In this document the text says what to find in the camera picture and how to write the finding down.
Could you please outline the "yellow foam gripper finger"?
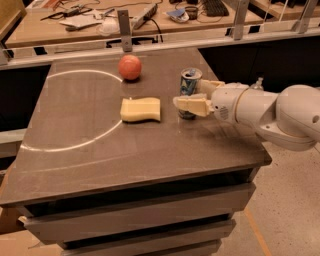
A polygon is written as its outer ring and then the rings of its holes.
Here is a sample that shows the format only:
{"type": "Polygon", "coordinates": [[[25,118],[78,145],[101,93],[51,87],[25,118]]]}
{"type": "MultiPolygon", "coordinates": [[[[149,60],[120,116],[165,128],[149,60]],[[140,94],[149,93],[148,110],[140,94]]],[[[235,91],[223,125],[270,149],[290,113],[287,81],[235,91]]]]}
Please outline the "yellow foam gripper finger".
{"type": "Polygon", "coordinates": [[[199,82],[199,92],[206,95],[211,95],[218,87],[224,86],[223,81],[213,81],[201,79],[199,82]]]}
{"type": "Polygon", "coordinates": [[[206,117],[213,112],[212,102],[206,94],[174,97],[173,104],[182,113],[191,113],[200,117],[206,117]]]}

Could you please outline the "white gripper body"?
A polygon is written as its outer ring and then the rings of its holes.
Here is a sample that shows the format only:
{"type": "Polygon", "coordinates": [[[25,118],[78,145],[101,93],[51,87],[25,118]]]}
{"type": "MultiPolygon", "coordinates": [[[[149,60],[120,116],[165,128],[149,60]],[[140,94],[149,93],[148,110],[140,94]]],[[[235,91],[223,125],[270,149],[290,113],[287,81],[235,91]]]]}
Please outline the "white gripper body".
{"type": "Polygon", "coordinates": [[[234,122],[238,101],[248,88],[248,85],[241,83],[229,83],[218,87],[211,96],[214,116],[221,121],[234,122]]]}

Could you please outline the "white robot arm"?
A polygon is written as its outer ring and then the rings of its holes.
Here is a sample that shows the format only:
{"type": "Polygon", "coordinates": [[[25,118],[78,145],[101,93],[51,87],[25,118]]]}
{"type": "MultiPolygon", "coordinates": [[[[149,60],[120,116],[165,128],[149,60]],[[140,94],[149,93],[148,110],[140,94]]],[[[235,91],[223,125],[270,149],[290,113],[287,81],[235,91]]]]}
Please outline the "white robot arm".
{"type": "Polygon", "coordinates": [[[173,103],[196,116],[212,114],[232,125],[246,125],[288,150],[305,151],[320,142],[320,89],[308,85],[273,93],[241,83],[202,80],[194,94],[175,97],[173,103]]]}

